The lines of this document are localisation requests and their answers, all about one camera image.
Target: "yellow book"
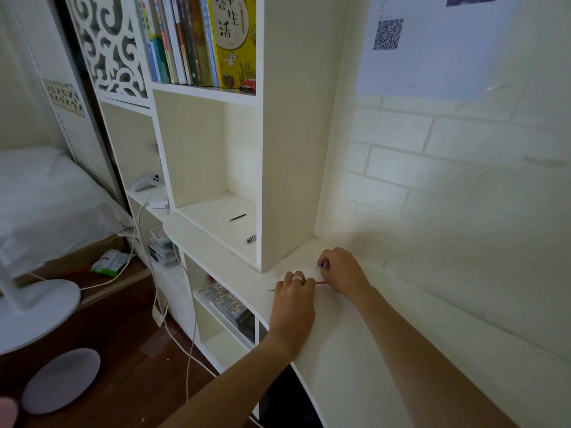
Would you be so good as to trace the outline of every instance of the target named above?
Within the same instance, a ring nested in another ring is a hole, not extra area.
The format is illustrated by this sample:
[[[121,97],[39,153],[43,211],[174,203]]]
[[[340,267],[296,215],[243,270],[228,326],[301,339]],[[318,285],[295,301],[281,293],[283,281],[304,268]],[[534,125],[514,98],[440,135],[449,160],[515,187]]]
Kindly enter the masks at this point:
[[[208,0],[218,79],[223,88],[256,80],[256,0]]]

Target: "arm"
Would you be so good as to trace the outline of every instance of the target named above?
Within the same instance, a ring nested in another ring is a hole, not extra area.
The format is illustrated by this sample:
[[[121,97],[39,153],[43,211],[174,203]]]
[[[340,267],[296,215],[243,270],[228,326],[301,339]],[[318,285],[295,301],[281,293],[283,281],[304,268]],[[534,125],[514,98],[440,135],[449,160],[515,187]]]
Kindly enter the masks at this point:
[[[262,395],[295,359],[315,319],[315,280],[286,273],[276,284],[264,340],[183,405],[161,428],[242,427]]]
[[[389,305],[351,252],[327,249],[318,265],[361,314],[416,428],[517,426]]]

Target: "mattress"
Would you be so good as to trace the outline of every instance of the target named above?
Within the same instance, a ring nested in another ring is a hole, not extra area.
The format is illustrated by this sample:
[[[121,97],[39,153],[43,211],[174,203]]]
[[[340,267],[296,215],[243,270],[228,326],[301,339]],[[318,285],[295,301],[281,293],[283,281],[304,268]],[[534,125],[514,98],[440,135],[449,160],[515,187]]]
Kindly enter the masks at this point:
[[[53,147],[0,152],[0,261],[12,277],[132,226],[132,218]]]

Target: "forearm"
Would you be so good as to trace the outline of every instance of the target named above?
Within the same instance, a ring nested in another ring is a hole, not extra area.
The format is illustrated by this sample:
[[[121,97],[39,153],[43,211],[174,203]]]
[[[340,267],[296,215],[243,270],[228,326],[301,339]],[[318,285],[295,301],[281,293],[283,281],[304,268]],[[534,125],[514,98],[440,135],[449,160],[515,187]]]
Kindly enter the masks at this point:
[[[353,300],[416,428],[516,426],[373,287]]]
[[[261,396],[290,363],[271,334],[183,405],[161,428],[242,427]]]

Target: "qr code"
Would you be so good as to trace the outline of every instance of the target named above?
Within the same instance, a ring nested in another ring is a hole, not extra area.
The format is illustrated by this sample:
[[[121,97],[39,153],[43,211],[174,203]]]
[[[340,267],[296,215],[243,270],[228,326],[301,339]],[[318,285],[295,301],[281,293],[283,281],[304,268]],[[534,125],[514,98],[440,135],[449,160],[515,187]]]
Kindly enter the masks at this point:
[[[403,30],[404,19],[379,21],[375,36],[374,51],[380,49],[396,49],[399,47],[400,32]]]

